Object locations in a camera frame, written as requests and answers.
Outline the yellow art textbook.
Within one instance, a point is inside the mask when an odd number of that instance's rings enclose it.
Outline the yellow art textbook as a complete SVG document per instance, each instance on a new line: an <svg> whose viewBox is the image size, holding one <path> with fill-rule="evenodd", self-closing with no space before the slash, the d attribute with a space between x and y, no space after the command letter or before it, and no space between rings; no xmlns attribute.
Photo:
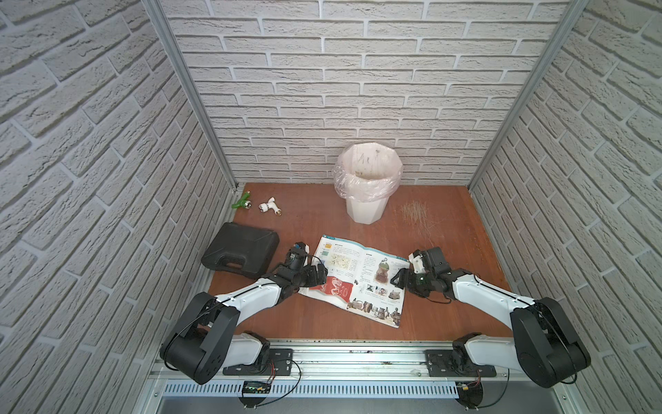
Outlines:
<svg viewBox="0 0 662 414"><path fill-rule="evenodd" d="M400 326L405 291L391 279L410 268L407 260L355 241L323 236L313 261L327 269L326 283L302 288L300 294L396 329Z"/></svg>

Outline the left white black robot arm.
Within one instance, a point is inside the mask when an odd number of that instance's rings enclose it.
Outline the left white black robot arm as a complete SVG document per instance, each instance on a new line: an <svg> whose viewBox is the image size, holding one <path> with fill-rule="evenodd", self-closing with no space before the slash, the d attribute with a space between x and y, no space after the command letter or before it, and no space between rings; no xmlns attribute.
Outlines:
<svg viewBox="0 0 662 414"><path fill-rule="evenodd" d="M160 347L166 368L203 385L226 367L259 373L270 368L270 342L258 334L237 334L239 324L281 304L302 288L326 283L327 267L297 243L285 260L253 284L232 293L198 293L173 323Z"/></svg>

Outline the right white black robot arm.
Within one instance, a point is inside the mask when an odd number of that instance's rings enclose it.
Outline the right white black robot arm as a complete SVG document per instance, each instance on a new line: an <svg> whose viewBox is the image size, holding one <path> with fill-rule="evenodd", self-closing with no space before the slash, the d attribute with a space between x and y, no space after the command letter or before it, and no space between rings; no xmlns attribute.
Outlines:
<svg viewBox="0 0 662 414"><path fill-rule="evenodd" d="M511 337L470 333L453 342L454 368L469 376L470 364L503 367L550 388L572 384L591 366L591 355L563 307L552 298L529 298L494 286L465 269L451 269L440 248L417 250L391 284L420 298L442 293L448 303L471 305L511 330Z"/></svg>

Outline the black plastic tool case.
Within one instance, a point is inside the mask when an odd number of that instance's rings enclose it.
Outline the black plastic tool case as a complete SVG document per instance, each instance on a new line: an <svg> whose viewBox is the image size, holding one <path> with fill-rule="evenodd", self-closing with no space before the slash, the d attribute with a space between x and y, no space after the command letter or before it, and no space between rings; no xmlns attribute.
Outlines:
<svg viewBox="0 0 662 414"><path fill-rule="evenodd" d="M201 263L210 270L259 279L267 273L278 246L275 230L225 223L203 253Z"/></svg>

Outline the white pipe fitting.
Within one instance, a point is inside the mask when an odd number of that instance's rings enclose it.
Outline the white pipe fitting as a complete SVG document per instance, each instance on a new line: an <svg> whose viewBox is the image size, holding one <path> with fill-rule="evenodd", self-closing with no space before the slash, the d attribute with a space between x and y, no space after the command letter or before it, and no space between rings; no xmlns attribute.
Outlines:
<svg viewBox="0 0 662 414"><path fill-rule="evenodd" d="M271 197L265 203L260 204L259 210L262 213L267 213L271 210L276 216L279 217L282 215L282 209L278 206L274 197Z"/></svg>

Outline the green pipe fitting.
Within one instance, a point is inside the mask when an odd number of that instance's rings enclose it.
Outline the green pipe fitting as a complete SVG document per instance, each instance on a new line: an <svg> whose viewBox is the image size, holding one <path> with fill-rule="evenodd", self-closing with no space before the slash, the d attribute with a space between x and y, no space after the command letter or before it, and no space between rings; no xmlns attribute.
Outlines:
<svg viewBox="0 0 662 414"><path fill-rule="evenodd" d="M237 209L250 209L252 207L252 201L250 200L251 191L245 191L241 197L231 205L233 210Z"/></svg>

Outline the right controller board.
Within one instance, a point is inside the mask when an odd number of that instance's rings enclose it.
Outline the right controller board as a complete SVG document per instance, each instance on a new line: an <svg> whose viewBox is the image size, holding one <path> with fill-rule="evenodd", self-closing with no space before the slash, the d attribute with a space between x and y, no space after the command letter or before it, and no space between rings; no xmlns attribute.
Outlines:
<svg viewBox="0 0 662 414"><path fill-rule="evenodd" d="M476 410L484 398L484 388L477 382L456 382L458 398L456 401L467 410Z"/></svg>

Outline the controller board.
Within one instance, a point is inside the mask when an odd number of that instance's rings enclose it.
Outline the controller board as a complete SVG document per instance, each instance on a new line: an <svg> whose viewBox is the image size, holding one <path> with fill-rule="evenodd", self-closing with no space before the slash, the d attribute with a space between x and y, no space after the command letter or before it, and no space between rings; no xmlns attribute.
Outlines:
<svg viewBox="0 0 662 414"><path fill-rule="evenodd" d="M476 410L484 398L484 388L477 382L456 382L458 398L456 401L467 410Z"/></svg>
<svg viewBox="0 0 662 414"><path fill-rule="evenodd" d="M242 396L268 395L272 384L265 381L244 381L241 389Z"/></svg>

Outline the left controller board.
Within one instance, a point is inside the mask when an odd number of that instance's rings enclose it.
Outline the left controller board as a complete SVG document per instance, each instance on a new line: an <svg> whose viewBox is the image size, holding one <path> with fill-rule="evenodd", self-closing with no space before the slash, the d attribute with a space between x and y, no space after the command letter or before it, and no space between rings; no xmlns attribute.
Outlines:
<svg viewBox="0 0 662 414"><path fill-rule="evenodd" d="M242 396L268 395L272 384L265 381L244 381L241 389Z"/></svg>

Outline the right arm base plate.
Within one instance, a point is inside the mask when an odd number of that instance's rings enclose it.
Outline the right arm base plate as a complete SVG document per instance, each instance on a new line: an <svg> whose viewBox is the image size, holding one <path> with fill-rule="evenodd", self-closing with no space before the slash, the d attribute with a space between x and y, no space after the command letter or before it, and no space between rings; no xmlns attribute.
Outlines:
<svg viewBox="0 0 662 414"><path fill-rule="evenodd" d="M476 365L469 357L456 349L428 349L424 351L429 377L495 378L493 366Z"/></svg>

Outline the aluminium frame rail front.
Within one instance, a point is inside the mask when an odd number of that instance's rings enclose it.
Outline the aluminium frame rail front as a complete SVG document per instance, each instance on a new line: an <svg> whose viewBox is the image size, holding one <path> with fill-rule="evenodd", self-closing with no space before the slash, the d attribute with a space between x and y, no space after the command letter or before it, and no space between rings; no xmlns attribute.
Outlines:
<svg viewBox="0 0 662 414"><path fill-rule="evenodd" d="M270 348L292 348L291 374L276 377L280 381L460 381L470 378L429 377L424 351L453 349L452 342L272 340L263 343L248 334L236 336L236 339L239 343L229 347L222 369L251 365ZM266 378L225 376L222 369L212 377L214 380Z"/></svg>

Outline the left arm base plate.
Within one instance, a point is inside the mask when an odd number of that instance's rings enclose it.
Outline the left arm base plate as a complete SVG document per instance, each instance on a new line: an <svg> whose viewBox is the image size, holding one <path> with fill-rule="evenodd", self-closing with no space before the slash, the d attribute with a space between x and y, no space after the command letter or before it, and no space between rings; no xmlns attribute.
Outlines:
<svg viewBox="0 0 662 414"><path fill-rule="evenodd" d="M291 374L294 350L292 348L270 348L268 352L259 356L251 365L236 365L224 367L225 376L263 376L281 377Z"/></svg>

